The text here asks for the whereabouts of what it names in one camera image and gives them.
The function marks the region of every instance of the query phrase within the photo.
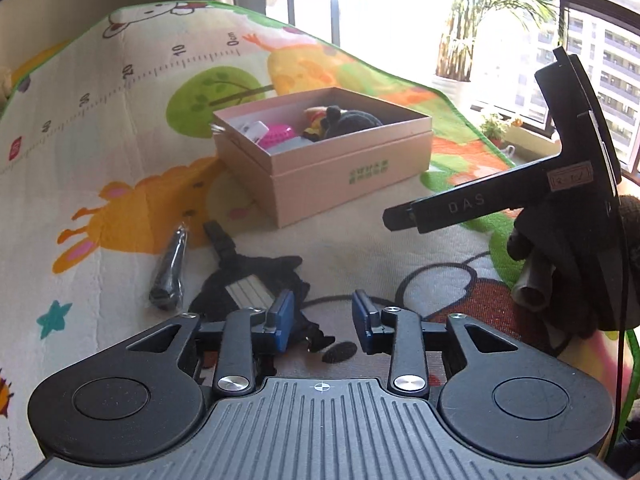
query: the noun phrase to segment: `potted plant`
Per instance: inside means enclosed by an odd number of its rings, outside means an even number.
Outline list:
[[[487,13],[503,9],[511,11],[524,27],[525,16],[540,26],[557,13],[556,0],[453,0],[440,38],[433,84],[460,109],[470,106],[468,87],[478,26]]]
[[[504,122],[496,112],[484,114],[483,119],[479,130],[487,139],[494,143],[497,148],[500,148],[504,140],[504,134],[507,131],[507,123]]]

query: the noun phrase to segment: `open cardboard box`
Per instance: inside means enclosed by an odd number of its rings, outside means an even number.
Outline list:
[[[338,105],[375,115],[383,126],[270,155],[238,129],[288,124],[301,134],[304,110]],[[431,118],[379,99],[325,88],[264,99],[215,113],[218,155],[278,227],[315,215],[429,168]]]

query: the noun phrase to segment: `silver bolt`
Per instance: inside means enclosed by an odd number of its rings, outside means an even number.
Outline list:
[[[249,386],[249,379],[242,375],[228,375],[218,381],[218,387],[226,392],[240,392]]]
[[[417,375],[401,375],[394,380],[394,386],[405,392],[417,392],[424,388],[426,382]]]

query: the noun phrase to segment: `pink toy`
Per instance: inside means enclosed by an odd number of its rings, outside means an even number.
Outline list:
[[[297,137],[293,128],[288,124],[268,124],[268,127],[269,131],[257,142],[258,146],[264,150]]]

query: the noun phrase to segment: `triangular cutout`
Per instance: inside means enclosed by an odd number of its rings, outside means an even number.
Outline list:
[[[161,354],[169,348],[178,330],[180,330],[180,325],[165,326],[157,332],[146,336],[144,339],[127,346],[127,350]]]
[[[516,345],[494,335],[476,325],[467,325],[466,331],[474,342],[479,352],[483,354],[493,354],[496,352],[513,352],[517,350]]]

